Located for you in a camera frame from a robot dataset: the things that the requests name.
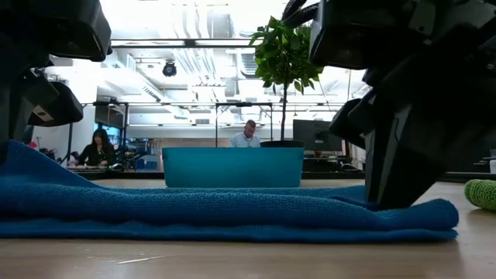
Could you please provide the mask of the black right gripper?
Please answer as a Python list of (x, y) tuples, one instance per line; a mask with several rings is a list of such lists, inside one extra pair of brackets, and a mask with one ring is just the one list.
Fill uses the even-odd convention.
[(436, 39), (386, 29), (367, 41), (366, 200), (407, 208), (496, 132), (496, 22)]

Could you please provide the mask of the black computer monitor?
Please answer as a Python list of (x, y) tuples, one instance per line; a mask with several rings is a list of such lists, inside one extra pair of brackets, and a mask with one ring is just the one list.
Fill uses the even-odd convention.
[(293, 120), (293, 140), (304, 143), (305, 150), (343, 150), (343, 140), (329, 130), (331, 122), (321, 120)]

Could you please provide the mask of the potted green leafy plant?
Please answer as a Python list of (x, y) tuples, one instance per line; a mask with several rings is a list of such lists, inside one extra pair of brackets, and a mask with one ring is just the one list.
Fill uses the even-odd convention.
[(260, 26), (252, 35), (250, 43), (260, 40), (255, 46), (254, 60), (257, 65), (255, 75), (263, 80), (265, 88), (283, 87), (281, 136), (279, 140), (264, 142), (262, 147), (303, 147), (304, 143), (285, 139), (285, 122), (288, 103), (288, 89), (294, 85), (296, 91), (314, 87), (323, 72), (309, 58), (310, 28), (287, 27), (282, 20), (270, 17), (265, 26)]

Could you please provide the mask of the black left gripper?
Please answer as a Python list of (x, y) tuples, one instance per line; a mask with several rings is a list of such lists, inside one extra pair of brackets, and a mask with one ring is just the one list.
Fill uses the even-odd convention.
[(33, 110), (27, 97), (25, 79), (32, 79), (31, 62), (0, 63), (0, 165), (7, 160), (9, 142), (23, 134)]

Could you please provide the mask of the person seated behind bin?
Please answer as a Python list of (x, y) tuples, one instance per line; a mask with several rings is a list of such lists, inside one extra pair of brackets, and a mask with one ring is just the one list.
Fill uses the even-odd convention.
[(260, 147), (260, 138), (255, 134), (256, 127), (257, 124), (253, 120), (248, 120), (243, 128), (243, 131), (230, 138), (230, 146), (236, 148)]

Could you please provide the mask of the teal plastic bin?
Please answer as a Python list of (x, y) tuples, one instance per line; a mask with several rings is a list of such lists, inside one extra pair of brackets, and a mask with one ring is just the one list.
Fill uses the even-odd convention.
[(169, 188), (297, 188), (301, 147), (164, 147)]

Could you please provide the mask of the blue microfiber towel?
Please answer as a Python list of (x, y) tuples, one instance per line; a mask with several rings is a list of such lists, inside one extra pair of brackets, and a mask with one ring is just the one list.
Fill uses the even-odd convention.
[(344, 188), (106, 188), (10, 142), (0, 163), (0, 238), (393, 243), (456, 238), (444, 199), (378, 210)]

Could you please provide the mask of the green microfiber towel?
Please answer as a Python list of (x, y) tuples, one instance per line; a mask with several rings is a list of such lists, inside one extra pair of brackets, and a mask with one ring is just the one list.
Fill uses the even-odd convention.
[(465, 184), (464, 195), (472, 205), (496, 212), (496, 181), (470, 180)]

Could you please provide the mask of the black framed display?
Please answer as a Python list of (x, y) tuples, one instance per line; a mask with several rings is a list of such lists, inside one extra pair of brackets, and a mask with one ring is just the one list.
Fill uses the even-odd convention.
[(117, 133), (108, 133), (109, 138), (118, 146), (125, 146), (129, 120), (129, 103), (96, 101), (91, 105), (95, 107), (95, 122), (98, 123), (98, 127), (117, 129)]

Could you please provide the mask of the black aluminium table frame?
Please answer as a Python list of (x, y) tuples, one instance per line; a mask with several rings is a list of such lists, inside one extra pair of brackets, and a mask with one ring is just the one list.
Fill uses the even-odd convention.
[[(158, 180), (164, 179), (164, 174), (161, 172), (115, 172), (115, 171), (76, 171), (76, 174), (90, 180), (105, 180), (105, 179), (149, 179)], [(357, 179), (363, 180), (365, 174), (362, 172), (303, 172), (302, 180), (341, 180), (341, 179)], [(492, 180), (496, 181), (496, 174), (489, 173), (471, 173), (471, 172), (447, 172), (439, 177), (437, 181), (466, 183), (470, 180)]]

